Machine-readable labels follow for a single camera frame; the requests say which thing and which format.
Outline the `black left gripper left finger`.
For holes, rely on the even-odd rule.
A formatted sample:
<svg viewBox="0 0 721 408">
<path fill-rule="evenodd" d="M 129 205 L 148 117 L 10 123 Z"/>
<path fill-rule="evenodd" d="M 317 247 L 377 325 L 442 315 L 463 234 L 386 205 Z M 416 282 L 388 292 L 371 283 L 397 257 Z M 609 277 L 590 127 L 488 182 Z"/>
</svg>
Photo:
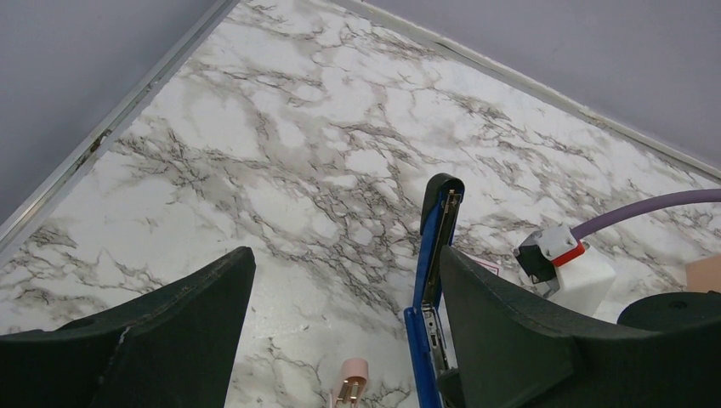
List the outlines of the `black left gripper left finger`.
<svg viewBox="0 0 721 408">
<path fill-rule="evenodd" d="M 223 406 L 255 270 L 241 246 L 57 330 L 2 336 L 2 406 Z"/>
</svg>

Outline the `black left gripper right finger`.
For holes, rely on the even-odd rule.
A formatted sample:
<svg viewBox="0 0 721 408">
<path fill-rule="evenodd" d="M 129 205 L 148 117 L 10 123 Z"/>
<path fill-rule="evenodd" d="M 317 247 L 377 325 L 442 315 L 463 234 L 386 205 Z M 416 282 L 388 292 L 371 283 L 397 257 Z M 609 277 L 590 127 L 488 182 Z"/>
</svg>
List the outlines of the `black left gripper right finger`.
<svg viewBox="0 0 721 408">
<path fill-rule="evenodd" d="M 717 407 L 720 318 L 628 327 L 566 309 L 445 247 L 440 272 L 467 407 Z"/>
</svg>

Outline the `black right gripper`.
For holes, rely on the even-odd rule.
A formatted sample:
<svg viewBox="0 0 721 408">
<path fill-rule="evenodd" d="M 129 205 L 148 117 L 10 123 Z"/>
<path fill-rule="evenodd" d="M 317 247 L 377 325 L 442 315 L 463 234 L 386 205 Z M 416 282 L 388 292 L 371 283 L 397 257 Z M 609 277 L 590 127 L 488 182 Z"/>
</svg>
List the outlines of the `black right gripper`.
<svg viewBox="0 0 721 408">
<path fill-rule="evenodd" d="M 668 292 L 629 304 L 616 323 L 628 327 L 683 327 L 719 318 L 719 292 Z"/>
</svg>

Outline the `small pink stapler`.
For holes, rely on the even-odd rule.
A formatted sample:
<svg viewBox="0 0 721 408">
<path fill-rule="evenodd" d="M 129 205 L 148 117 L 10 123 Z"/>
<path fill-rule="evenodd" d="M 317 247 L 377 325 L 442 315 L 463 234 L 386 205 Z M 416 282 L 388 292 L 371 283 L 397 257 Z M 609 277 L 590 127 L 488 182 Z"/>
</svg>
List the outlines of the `small pink stapler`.
<svg viewBox="0 0 721 408">
<path fill-rule="evenodd" d="M 346 359 L 339 371 L 338 380 L 331 390 L 329 406 L 331 408 L 360 406 L 366 390 L 369 376 L 368 362 L 362 358 Z"/>
</svg>

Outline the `blue stapler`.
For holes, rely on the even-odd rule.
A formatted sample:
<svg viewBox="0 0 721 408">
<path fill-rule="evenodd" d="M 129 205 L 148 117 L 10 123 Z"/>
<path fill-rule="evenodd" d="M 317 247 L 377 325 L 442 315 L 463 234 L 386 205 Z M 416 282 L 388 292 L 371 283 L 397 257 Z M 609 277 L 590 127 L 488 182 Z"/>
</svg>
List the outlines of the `blue stapler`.
<svg viewBox="0 0 721 408">
<path fill-rule="evenodd" d="M 424 192 L 412 304 L 404 310 L 417 397 L 422 408 L 449 405 L 437 385 L 438 377 L 450 369 L 439 317 L 440 251 L 452 244 L 464 191 L 461 179 L 438 173 L 428 181 Z"/>
</svg>

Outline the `red white staple box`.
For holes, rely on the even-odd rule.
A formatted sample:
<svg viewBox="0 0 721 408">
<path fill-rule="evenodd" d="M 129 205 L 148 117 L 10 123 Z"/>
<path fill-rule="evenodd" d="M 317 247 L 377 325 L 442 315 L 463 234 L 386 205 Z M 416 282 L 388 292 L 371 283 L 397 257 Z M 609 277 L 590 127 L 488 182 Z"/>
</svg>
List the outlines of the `red white staple box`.
<svg viewBox="0 0 721 408">
<path fill-rule="evenodd" d="M 502 271 L 501 266 L 498 265 L 498 264 L 496 264 L 496 263 L 492 263 L 492 262 L 490 262 L 490 261 L 487 261 L 487 260 L 484 260 L 484 259 L 482 259 L 482 258 L 478 258 L 478 257 L 475 257 L 475 256 L 471 256 L 471 255 L 468 255 L 468 257 L 469 257 L 471 260 L 473 260 L 474 262 L 476 262 L 477 264 L 479 264 L 479 265 L 482 266 L 483 268 L 489 270 L 490 272 L 492 272 L 492 273 L 495 274 L 495 275 L 500 275 L 500 273 L 501 273 L 501 271 Z"/>
</svg>

